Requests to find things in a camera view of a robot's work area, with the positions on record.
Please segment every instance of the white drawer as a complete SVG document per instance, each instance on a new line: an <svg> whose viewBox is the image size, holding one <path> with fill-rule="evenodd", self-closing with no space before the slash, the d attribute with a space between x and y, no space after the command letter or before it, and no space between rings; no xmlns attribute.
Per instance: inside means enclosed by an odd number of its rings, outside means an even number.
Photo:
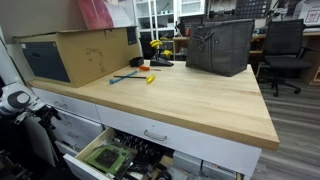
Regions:
<svg viewBox="0 0 320 180"><path fill-rule="evenodd" d="M63 96L42 89L32 88L33 92L46 104L77 114L100 123L95 104Z"/></svg>
<svg viewBox="0 0 320 180"><path fill-rule="evenodd" d="M58 110L61 120L52 118L53 130L59 141L65 141L76 149L83 149L103 131L102 125L85 118Z"/></svg>
<svg viewBox="0 0 320 180"><path fill-rule="evenodd" d="M252 176L261 149L97 105L101 122L157 144Z"/></svg>
<svg viewBox="0 0 320 180"><path fill-rule="evenodd" d="M57 145L59 151L62 154L69 154L72 157L74 157L78 154L78 152L76 150L72 149L71 147L69 147L59 141L55 141L55 144Z"/></svg>
<svg viewBox="0 0 320 180"><path fill-rule="evenodd" d="M95 138L86 148L80 151L75 157L66 154L63 158L66 160L70 170L72 173L80 179L83 180L103 180L108 179L100 171L97 171L93 167L87 165L84 162L84 159L90 155L94 151L95 148L99 147L102 142L105 140L111 140L114 137L114 131L111 128L107 128L105 131L101 133L100 136Z"/></svg>

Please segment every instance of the butcher block countertop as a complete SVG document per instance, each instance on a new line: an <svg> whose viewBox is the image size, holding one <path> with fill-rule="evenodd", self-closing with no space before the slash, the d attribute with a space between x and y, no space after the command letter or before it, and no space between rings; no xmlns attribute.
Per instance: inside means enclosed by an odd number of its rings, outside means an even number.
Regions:
<svg viewBox="0 0 320 180"><path fill-rule="evenodd" d="M125 67L79 88L32 80L29 85L247 145L276 150L279 139L251 66L233 76L188 68L185 62L161 71ZM155 74L109 84L114 75Z"/></svg>

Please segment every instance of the screwdriver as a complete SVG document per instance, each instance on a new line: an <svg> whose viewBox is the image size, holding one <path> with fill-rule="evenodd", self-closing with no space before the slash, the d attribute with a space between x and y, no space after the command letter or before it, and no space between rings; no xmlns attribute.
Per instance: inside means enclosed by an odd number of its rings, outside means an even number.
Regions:
<svg viewBox="0 0 320 180"><path fill-rule="evenodd" d="M161 69L151 69L150 67L147 67L147 66L139 66L139 69L142 71L150 71L150 70L161 71Z"/></svg>
<svg viewBox="0 0 320 180"><path fill-rule="evenodd" d="M137 79L146 79L147 84L152 83L152 81L156 78L156 76L154 74L152 74L151 76L147 76L147 77L141 77L141 76L113 76L113 77L119 77L119 78L137 78Z"/></svg>

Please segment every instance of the wood laminate floor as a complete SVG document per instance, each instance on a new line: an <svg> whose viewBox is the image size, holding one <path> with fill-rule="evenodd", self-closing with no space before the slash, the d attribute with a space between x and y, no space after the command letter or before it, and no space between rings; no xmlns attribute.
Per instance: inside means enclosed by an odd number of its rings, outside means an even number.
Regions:
<svg viewBox="0 0 320 180"><path fill-rule="evenodd" d="M301 94L279 86L279 97L273 97L270 84L260 84L280 146L263 149L253 180L320 179L320 87L291 83Z"/></svg>

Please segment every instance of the gray fabric bin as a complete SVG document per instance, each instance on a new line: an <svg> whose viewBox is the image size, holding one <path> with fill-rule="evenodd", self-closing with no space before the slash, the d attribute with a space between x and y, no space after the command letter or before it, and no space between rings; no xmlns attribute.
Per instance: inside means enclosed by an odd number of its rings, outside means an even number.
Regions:
<svg viewBox="0 0 320 180"><path fill-rule="evenodd" d="M192 27L186 66L229 77L247 69L253 29L254 20Z"/></svg>

